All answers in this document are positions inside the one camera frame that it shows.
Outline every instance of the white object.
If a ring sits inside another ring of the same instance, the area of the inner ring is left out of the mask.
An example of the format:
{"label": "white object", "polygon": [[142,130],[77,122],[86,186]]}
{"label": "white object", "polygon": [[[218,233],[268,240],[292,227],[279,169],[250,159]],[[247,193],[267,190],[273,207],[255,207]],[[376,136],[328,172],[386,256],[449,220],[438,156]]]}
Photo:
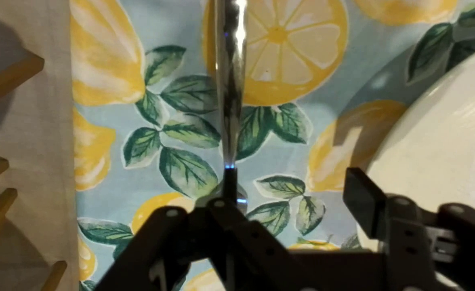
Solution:
{"label": "white object", "polygon": [[[446,203],[475,207],[475,55],[409,109],[368,177],[384,193],[407,196],[431,212]],[[376,249],[365,235],[360,243]]]}

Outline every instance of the lemon slice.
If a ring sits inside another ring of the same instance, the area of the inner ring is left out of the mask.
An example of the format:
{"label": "lemon slice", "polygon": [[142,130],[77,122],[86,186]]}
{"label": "lemon slice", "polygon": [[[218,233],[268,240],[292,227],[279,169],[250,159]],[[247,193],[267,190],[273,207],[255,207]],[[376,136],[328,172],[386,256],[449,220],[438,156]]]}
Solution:
{"label": "lemon slice", "polygon": [[404,109],[399,102],[375,101],[330,125],[313,144],[307,161],[309,191],[341,191],[347,167],[367,170]]}
{"label": "lemon slice", "polygon": [[81,106],[144,96],[144,52],[118,0],[71,0],[73,94]]}
{"label": "lemon slice", "polygon": [[149,201],[145,201],[134,214],[129,227],[132,233],[137,233],[139,228],[145,224],[145,220],[160,207],[165,206],[176,206],[176,207],[182,207],[187,212],[191,212],[194,209],[194,201],[179,194],[179,193],[165,193],[165,194],[158,194]]}
{"label": "lemon slice", "polygon": [[[202,52],[213,65],[207,4]],[[279,106],[321,86],[342,62],[349,23],[341,0],[254,0],[247,7],[244,104]]]}
{"label": "lemon slice", "polygon": [[459,0],[355,0],[372,20],[389,26],[446,20]]}
{"label": "lemon slice", "polygon": [[84,193],[100,185],[111,165],[110,149],[115,131],[89,123],[79,112],[74,119],[74,178],[76,191]]}

